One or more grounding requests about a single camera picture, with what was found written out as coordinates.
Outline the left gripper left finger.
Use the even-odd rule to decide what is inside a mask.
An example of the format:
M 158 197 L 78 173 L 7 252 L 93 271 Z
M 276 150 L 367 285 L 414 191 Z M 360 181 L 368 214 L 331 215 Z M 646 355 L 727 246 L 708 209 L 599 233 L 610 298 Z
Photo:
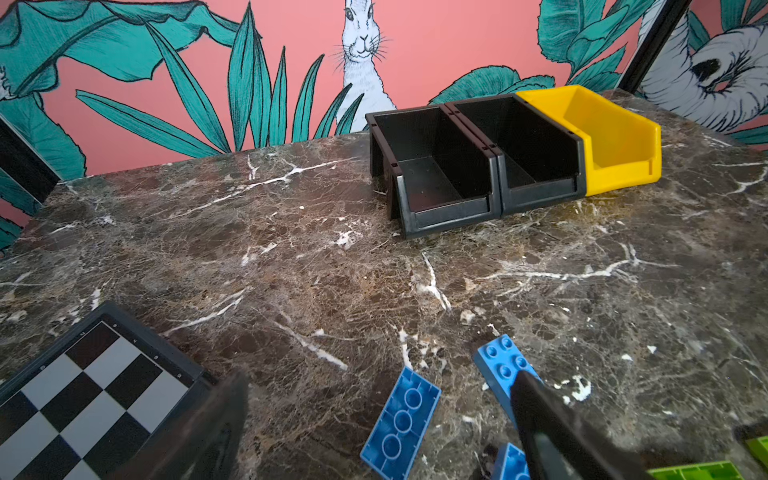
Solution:
M 228 479 L 248 413 L 248 379 L 205 373 L 147 443 L 109 479 Z

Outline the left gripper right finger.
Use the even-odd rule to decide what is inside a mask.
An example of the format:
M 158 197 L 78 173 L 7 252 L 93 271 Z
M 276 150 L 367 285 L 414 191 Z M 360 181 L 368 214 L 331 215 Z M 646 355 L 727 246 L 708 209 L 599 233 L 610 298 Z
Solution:
M 510 401 L 532 479 L 651 477 L 532 374 L 517 374 Z

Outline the blue lego brick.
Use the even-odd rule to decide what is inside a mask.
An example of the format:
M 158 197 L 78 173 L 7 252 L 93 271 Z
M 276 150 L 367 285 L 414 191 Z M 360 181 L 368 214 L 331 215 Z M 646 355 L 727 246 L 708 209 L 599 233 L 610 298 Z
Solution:
M 517 426 L 510 389 L 520 372 L 528 372 L 540 380 L 537 372 L 506 334 L 479 347 L 473 354 L 473 361 L 513 425 Z
M 383 479 L 407 479 L 442 391 L 404 367 L 360 458 Z

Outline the black bin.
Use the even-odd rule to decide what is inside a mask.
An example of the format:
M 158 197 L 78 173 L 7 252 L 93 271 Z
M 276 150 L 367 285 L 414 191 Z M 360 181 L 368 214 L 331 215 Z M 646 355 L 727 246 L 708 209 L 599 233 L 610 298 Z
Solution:
M 584 140 L 521 96 L 461 100 L 447 107 L 496 156 L 504 215 L 586 196 Z
M 406 239 L 498 219 L 497 155 L 446 105 L 372 112 L 370 174 Z

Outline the yellow storage bin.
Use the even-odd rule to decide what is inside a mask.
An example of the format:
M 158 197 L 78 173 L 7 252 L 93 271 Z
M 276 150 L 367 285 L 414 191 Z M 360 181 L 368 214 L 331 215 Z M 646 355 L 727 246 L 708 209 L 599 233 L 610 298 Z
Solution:
M 580 85 L 518 95 L 584 140 L 588 196 L 661 178 L 661 127 L 657 123 Z

